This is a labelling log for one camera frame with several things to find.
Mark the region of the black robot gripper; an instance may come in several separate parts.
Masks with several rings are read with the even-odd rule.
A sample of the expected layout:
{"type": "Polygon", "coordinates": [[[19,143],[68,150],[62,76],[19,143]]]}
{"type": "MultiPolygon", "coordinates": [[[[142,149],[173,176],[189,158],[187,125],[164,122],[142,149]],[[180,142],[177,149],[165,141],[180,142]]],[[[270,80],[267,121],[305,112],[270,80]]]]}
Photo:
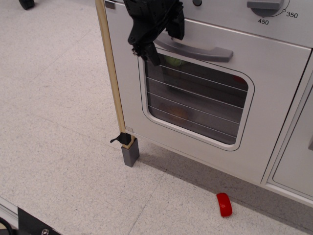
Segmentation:
{"type": "Polygon", "coordinates": [[[145,61],[160,65],[153,41],[162,31],[182,40],[185,34],[183,3],[179,0],[125,0],[127,12],[133,20],[128,43],[145,61]]]}

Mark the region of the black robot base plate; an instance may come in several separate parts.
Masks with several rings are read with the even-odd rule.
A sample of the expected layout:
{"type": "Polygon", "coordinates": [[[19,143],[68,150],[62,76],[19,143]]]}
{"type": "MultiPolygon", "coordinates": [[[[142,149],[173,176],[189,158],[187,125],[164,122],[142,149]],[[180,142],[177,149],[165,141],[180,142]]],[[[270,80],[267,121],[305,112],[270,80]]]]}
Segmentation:
{"type": "Polygon", "coordinates": [[[32,216],[21,208],[18,208],[17,235],[60,235],[51,226],[32,216]]]}

